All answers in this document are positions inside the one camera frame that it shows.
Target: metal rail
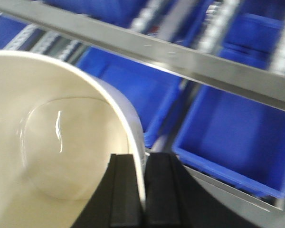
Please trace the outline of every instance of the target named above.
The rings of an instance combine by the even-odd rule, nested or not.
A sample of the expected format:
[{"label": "metal rail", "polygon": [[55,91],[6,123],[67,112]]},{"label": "metal rail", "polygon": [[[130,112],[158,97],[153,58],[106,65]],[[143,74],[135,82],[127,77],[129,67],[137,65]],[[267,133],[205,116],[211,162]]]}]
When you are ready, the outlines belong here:
[{"label": "metal rail", "polygon": [[183,78],[285,110],[285,77],[28,0],[0,11]]}]

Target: blue plastic bin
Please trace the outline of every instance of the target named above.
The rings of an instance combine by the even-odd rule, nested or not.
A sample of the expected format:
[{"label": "blue plastic bin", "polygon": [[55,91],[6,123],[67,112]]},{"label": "blue plastic bin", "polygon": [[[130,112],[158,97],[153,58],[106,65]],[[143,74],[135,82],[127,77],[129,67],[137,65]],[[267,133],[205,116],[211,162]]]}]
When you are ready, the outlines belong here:
[{"label": "blue plastic bin", "polygon": [[224,42],[272,52],[284,19],[285,0],[245,0]]},{"label": "blue plastic bin", "polygon": [[229,48],[222,49],[218,56],[260,69],[266,69],[268,67],[270,57],[267,53],[251,49],[237,51]]},{"label": "blue plastic bin", "polygon": [[0,16],[0,49],[3,49],[26,24]]},{"label": "blue plastic bin", "polygon": [[44,0],[44,2],[96,19],[127,27],[146,0]]},{"label": "blue plastic bin", "polygon": [[285,197],[285,112],[203,86],[173,151],[199,171],[260,197]]},{"label": "blue plastic bin", "polygon": [[173,102],[180,94],[181,78],[91,47],[76,65],[121,91],[135,107],[151,147]]}]

